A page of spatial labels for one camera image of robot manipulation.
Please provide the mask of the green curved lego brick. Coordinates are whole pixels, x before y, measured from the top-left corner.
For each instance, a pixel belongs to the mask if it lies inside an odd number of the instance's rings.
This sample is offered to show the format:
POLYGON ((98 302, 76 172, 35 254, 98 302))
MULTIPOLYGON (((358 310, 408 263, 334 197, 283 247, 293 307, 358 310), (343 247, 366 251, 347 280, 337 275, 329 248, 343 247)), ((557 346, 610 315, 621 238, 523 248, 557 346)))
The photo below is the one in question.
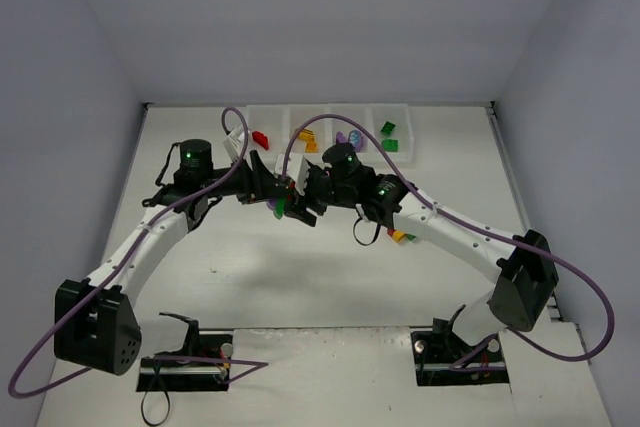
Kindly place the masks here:
POLYGON ((285 199, 278 199, 275 202, 273 213, 278 220, 280 220, 284 216, 285 206, 286 206, 285 199))

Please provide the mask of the orange yellow lego brick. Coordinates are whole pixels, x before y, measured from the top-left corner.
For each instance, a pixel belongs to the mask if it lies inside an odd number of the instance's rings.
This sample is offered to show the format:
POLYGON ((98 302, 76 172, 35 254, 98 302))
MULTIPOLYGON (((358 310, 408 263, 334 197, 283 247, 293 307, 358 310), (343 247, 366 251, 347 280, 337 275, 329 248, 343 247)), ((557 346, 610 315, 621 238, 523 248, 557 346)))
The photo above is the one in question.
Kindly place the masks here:
POLYGON ((318 145, 315 142, 308 142, 305 147, 306 153, 317 153, 318 145))

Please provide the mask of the dark purple lego brick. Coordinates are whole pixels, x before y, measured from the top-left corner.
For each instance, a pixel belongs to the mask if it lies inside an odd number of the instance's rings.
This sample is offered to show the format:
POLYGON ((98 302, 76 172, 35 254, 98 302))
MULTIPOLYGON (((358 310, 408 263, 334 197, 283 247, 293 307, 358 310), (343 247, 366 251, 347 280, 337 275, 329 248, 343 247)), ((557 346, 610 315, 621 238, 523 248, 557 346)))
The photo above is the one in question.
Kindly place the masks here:
POLYGON ((341 131, 338 131, 335 136, 335 142, 339 143, 348 143, 348 137, 345 136, 341 131))

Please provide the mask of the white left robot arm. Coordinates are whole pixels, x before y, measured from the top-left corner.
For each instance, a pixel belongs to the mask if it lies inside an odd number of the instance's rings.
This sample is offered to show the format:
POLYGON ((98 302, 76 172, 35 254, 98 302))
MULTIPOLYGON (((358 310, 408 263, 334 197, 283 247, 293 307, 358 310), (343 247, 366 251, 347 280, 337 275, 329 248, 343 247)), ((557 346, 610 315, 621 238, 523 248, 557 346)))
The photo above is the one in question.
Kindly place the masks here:
POLYGON ((180 163, 172 182, 161 184, 146 203, 129 237, 81 281, 65 281, 55 296, 54 354, 57 359, 122 375, 138 358, 157 353, 188 355, 195 323, 163 313, 140 322, 134 308, 169 251, 198 228, 225 196, 244 204, 283 198, 305 189, 308 164, 300 154, 280 155, 269 170, 257 152, 229 168, 213 165, 212 146, 202 139, 176 145, 180 163))

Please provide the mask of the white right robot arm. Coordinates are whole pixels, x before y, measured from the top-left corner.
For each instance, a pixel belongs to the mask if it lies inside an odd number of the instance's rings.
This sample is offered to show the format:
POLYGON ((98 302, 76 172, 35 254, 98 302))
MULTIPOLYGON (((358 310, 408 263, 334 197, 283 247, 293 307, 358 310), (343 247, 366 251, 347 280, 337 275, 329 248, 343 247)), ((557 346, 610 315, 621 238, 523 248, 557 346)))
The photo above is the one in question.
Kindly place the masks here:
POLYGON ((309 207, 355 210, 363 220, 429 242, 465 262, 492 285, 449 322, 467 346, 504 329, 533 330, 558 283, 547 239, 534 230, 510 234, 443 210, 413 184, 361 163, 345 143, 323 155, 326 167, 301 154, 279 154, 275 171, 292 181, 309 207))

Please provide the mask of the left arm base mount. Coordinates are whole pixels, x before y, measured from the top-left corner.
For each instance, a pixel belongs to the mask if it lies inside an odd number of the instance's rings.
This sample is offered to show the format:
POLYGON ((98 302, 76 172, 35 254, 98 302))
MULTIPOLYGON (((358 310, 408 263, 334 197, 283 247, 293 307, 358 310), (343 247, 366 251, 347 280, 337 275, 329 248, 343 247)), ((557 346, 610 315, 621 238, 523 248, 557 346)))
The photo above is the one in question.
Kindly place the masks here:
POLYGON ((141 359, 136 391, 226 392, 231 373, 227 359, 234 352, 233 334, 202 330, 198 320, 181 314, 161 312, 159 316, 179 322, 186 332, 176 349, 141 359))

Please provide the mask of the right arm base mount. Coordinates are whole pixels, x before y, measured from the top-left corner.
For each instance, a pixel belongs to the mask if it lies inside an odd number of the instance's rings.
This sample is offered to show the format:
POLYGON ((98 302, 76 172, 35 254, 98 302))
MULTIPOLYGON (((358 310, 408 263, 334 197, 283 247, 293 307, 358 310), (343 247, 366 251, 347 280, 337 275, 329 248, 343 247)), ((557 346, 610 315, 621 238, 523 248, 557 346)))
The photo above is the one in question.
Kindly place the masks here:
POLYGON ((510 383, 502 345, 497 335, 477 346, 456 337, 450 322, 435 319, 427 329, 410 333, 418 387, 484 386, 510 383))

